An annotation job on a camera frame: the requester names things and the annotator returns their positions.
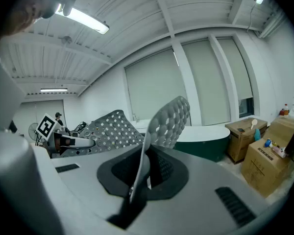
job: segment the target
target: plastic bottle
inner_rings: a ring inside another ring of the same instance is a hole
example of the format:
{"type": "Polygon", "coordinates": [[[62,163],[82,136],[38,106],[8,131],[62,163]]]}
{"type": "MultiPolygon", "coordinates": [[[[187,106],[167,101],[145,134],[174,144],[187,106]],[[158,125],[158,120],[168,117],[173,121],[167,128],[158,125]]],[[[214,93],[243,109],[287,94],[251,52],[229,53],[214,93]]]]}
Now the plastic bottle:
{"type": "Polygon", "coordinates": [[[285,104],[284,107],[284,117],[288,118],[289,117],[289,108],[288,108],[288,104],[285,104]]]}

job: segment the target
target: black rubber pad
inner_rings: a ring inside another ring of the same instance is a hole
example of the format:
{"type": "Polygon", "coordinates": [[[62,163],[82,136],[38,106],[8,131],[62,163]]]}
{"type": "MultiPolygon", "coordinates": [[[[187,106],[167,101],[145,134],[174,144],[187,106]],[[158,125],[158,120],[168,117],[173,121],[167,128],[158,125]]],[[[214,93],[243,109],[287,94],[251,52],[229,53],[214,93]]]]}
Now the black rubber pad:
{"type": "Polygon", "coordinates": [[[239,227],[248,224],[256,217],[229,187],[220,187],[215,192],[239,227]]]}
{"type": "Polygon", "coordinates": [[[68,165],[56,167],[55,169],[58,173],[61,173],[61,172],[65,172],[68,170],[74,170],[77,168],[79,168],[79,166],[77,164],[68,164],[68,165]]]}

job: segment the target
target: window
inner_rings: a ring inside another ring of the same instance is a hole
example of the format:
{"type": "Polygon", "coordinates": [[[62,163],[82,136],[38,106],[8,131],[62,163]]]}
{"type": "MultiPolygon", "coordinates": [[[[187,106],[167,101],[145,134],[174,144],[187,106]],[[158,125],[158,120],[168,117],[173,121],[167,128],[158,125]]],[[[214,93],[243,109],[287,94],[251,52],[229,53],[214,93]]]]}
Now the window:
{"type": "Polygon", "coordinates": [[[237,48],[234,40],[231,38],[218,39],[218,42],[220,43],[225,53],[233,73],[239,100],[240,118],[252,115],[254,114],[253,94],[250,86],[248,72],[240,51],[237,48]]]}
{"type": "Polygon", "coordinates": [[[194,76],[202,125],[229,122],[230,103],[218,60],[210,42],[183,45],[194,76]]]}
{"type": "Polygon", "coordinates": [[[125,68],[132,112],[151,119],[177,96],[186,97],[184,82],[173,50],[168,49],[125,68]]]}

